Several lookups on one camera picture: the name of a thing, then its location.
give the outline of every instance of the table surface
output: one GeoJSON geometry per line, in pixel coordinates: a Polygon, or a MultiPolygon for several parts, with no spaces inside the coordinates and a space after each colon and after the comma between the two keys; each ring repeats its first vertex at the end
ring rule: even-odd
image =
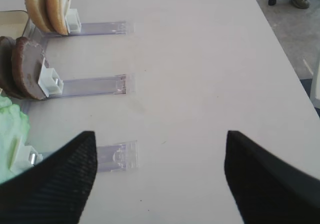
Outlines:
{"type": "MultiPolygon", "coordinates": [[[[25,9],[0,0],[1,10],[25,9]]],[[[224,175],[240,130],[320,178],[320,120],[256,0],[72,0],[82,22],[128,20],[123,36],[53,39],[62,79],[132,73],[135,93],[33,105],[29,143],[82,130],[98,146],[137,140],[139,168],[101,173],[81,223],[243,223],[224,175]]]]}

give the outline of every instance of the bread bun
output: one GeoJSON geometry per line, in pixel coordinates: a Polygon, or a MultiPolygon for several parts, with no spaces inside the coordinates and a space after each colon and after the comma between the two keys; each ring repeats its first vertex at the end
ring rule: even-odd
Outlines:
{"type": "Polygon", "coordinates": [[[0,88],[11,97],[24,99],[25,96],[18,89],[12,75],[11,55],[16,41],[10,37],[0,37],[0,88]]]}
{"type": "Polygon", "coordinates": [[[65,15],[68,8],[68,0],[46,0],[46,9],[49,20],[59,34],[68,35],[65,15]]]}
{"type": "Polygon", "coordinates": [[[46,0],[24,0],[25,7],[33,23],[44,32],[54,32],[47,11],[46,0]]]}
{"type": "Polygon", "coordinates": [[[25,96],[37,100],[46,99],[46,95],[38,85],[45,51],[34,40],[26,37],[16,40],[12,51],[12,74],[16,85],[25,96]]]}

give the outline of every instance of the gray floor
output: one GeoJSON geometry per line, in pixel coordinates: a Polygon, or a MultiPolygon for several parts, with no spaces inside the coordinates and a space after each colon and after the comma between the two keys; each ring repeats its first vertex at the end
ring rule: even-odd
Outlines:
{"type": "Polygon", "coordinates": [[[320,0],[309,9],[293,7],[290,0],[257,0],[300,79],[311,78],[320,54],[320,0]]]}

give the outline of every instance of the white plastic clip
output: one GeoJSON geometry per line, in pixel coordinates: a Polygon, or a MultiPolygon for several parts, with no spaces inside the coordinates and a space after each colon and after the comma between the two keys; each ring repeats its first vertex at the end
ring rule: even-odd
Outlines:
{"type": "Polygon", "coordinates": [[[46,97],[49,97],[52,94],[62,94],[64,82],[60,79],[54,68],[45,67],[45,61],[46,58],[43,58],[38,85],[45,93],[46,97]]]}
{"type": "Polygon", "coordinates": [[[71,0],[68,0],[67,10],[65,13],[65,24],[67,25],[68,33],[81,32],[81,22],[76,8],[70,8],[71,0]]]}
{"type": "Polygon", "coordinates": [[[42,154],[39,154],[33,146],[25,146],[24,143],[22,143],[22,138],[20,138],[15,146],[10,171],[19,175],[43,159],[42,154]]]}

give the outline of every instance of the food item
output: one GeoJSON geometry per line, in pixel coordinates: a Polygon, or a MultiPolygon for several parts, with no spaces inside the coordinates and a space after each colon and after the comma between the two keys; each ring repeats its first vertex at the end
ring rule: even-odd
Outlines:
{"type": "Polygon", "coordinates": [[[0,88],[7,95],[24,99],[25,95],[18,89],[12,75],[11,55],[16,41],[10,37],[0,37],[0,88]]]}
{"type": "Polygon", "coordinates": [[[17,142],[25,143],[30,129],[28,116],[16,104],[0,95],[0,183],[13,178],[10,171],[17,142]]]}
{"type": "Polygon", "coordinates": [[[16,39],[12,52],[12,74],[14,81],[22,93],[37,100],[46,95],[38,85],[38,79],[45,58],[45,51],[40,44],[26,37],[16,39]]]}
{"type": "Polygon", "coordinates": [[[46,0],[24,0],[33,23],[44,32],[54,32],[46,10],[46,0]]]}
{"type": "Polygon", "coordinates": [[[52,26],[59,34],[68,35],[68,29],[64,17],[68,9],[69,0],[46,1],[46,9],[52,26]]]}

